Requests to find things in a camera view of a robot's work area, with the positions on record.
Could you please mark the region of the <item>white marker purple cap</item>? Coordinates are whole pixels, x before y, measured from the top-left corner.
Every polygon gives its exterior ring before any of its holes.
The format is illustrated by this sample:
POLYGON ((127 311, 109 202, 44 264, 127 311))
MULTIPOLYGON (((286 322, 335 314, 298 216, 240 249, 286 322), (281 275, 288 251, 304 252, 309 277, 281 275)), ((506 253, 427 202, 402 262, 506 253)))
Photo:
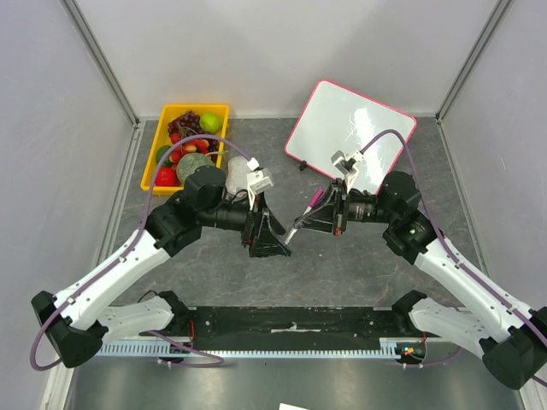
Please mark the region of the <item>white marker purple cap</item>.
MULTIPOLYGON (((309 213, 311 209, 313 208, 313 206, 323 197, 323 195, 324 195, 324 190, 322 188, 318 188, 316 192, 314 193, 314 195, 311 197, 309 204, 305 208, 303 213, 299 217, 297 217, 297 220, 301 219, 303 216, 309 213)), ((284 241, 285 245, 288 245, 290 243, 290 241, 292 240, 294 235, 297 233, 297 231, 298 231, 297 225, 293 224, 292 228, 288 231, 288 233, 285 236, 285 241, 284 241)))

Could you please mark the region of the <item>pink framed whiteboard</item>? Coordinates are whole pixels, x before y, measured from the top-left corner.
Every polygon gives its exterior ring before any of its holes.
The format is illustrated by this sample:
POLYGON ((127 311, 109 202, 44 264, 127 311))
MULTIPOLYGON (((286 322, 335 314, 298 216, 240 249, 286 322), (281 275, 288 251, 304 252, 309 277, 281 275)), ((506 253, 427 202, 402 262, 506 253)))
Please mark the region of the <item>pink framed whiteboard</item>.
MULTIPOLYGON (((342 178, 343 173, 332 164, 332 157, 337 152, 350 157, 387 129, 395 130, 409 140, 416 126, 415 117, 322 79, 288 137, 285 152, 331 179, 342 178)), ((356 163, 358 174, 353 187, 359 191, 377 192, 402 152, 403 146, 397 136, 382 137, 356 163)))

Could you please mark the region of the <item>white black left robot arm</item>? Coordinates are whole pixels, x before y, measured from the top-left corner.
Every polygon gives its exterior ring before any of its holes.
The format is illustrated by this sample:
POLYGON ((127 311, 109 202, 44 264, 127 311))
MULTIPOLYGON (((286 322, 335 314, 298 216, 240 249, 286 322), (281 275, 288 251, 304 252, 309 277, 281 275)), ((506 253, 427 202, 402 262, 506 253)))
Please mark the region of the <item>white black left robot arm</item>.
POLYGON ((226 175, 216 167, 199 167, 183 190, 150 209, 139 228, 110 257, 82 279, 56 294, 39 292, 31 300, 60 363, 81 366, 104 344, 140 333, 178 336, 191 326, 190 311, 172 292, 123 307, 113 301, 146 273, 195 243, 205 227, 236 231, 251 257, 288 256, 284 227, 266 204, 273 185, 266 169, 248 173, 247 197, 224 199, 226 175))

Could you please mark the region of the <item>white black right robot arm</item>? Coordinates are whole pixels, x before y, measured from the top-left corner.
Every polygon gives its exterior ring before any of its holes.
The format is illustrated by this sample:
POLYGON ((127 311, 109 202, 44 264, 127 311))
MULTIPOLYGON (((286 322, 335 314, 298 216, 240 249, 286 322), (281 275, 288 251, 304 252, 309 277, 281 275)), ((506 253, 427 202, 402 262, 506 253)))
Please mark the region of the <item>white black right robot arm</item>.
POLYGON ((377 194, 347 190, 337 179, 294 226, 340 236, 350 222, 384 224, 387 247, 466 309, 461 313, 412 291, 391 315, 393 330, 405 337, 416 331, 442 337, 480 358, 504 386, 522 388, 546 364, 545 308, 532 308, 482 273, 419 210, 420 200, 413 177, 404 172, 388 173, 377 194))

